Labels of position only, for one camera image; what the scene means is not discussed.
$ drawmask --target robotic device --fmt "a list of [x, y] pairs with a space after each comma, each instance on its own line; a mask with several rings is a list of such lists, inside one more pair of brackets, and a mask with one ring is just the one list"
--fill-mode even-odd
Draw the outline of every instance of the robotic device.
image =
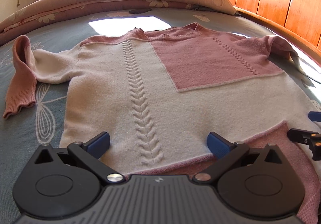
[[218, 161], [196, 174], [123, 175], [98, 160], [109, 148], [102, 132], [68, 148], [40, 145], [13, 198], [16, 224], [300, 224], [304, 186], [276, 145], [250, 149], [212, 132]]

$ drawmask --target ribbed neckline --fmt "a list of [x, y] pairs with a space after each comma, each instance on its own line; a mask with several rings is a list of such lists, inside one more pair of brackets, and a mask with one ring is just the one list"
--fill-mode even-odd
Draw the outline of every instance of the ribbed neckline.
[[[205, 28], [198, 23], [192, 23], [183, 27], [171, 27], [162, 31], [144, 32], [141, 28], [135, 28], [133, 32], [139, 36], [139, 38], [149, 41], [168, 40], [168, 41], [180, 41], [189, 39], [201, 35], [201, 31]], [[185, 35], [171, 36], [171, 33], [175, 31], [189, 30], [190, 32]]]

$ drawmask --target pink sleeve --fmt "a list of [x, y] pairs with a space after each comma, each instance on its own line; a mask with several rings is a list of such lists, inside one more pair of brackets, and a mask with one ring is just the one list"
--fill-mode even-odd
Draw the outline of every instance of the pink sleeve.
[[20, 112], [22, 107], [32, 107], [35, 103], [36, 76], [26, 64], [26, 58], [32, 53], [27, 36], [19, 36], [12, 47], [13, 65], [16, 72], [10, 82], [5, 97], [6, 109], [3, 118]]
[[46, 50], [31, 50], [27, 36], [19, 36], [12, 47], [13, 65], [16, 69], [6, 95], [6, 109], [3, 117], [17, 114], [22, 107], [36, 103], [37, 81], [42, 83], [63, 83], [71, 80], [71, 71], [79, 60], [80, 44], [73, 49], [59, 53]]

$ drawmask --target cable knit pattern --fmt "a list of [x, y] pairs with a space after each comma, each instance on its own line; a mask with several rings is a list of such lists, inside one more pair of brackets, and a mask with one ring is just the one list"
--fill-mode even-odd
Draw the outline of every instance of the cable knit pattern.
[[123, 51], [133, 107], [136, 135], [141, 148], [142, 164], [154, 165], [164, 159], [151, 112], [148, 108], [144, 84], [133, 52], [131, 41], [123, 42]]
[[217, 42], [220, 46], [226, 49], [231, 55], [233, 55], [236, 59], [238, 59], [247, 69], [250, 70], [255, 75], [259, 75], [259, 73], [245, 61], [235, 50], [233, 50], [230, 46], [222, 43], [219, 39], [213, 38], [215, 42]]

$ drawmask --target pink and white sweater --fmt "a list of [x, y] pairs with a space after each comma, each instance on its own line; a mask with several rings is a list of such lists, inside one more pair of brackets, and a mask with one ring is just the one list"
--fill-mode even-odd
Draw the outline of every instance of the pink and white sweater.
[[123, 174], [208, 159], [211, 131], [230, 142], [284, 120], [318, 131], [307, 117], [311, 101], [268, 61], [271, 52], [297, 57], [280, 37], [246, 39], [197, 23], [93, 36], [60, 53], [32, 52], [28, 37], [20, 36], [4, 117], [35, 104], [36, 81], [70, 81], [60, 147], [107, 131], [111, 148], [101, 161]]

